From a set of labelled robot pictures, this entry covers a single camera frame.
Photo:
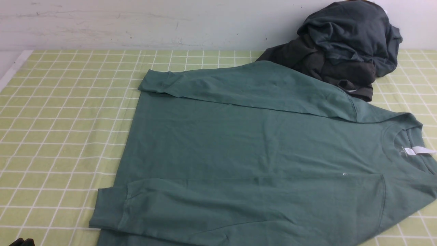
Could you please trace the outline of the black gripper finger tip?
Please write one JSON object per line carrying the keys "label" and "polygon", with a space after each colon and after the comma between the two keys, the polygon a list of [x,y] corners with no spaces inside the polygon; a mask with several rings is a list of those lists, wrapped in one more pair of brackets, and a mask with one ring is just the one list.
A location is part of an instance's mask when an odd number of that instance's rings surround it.
{"label": "black gripper finger tip", "polygon": [[17,240],[13,241],[9,246],[35,246],[35,242],[32,238],[18,238]]}

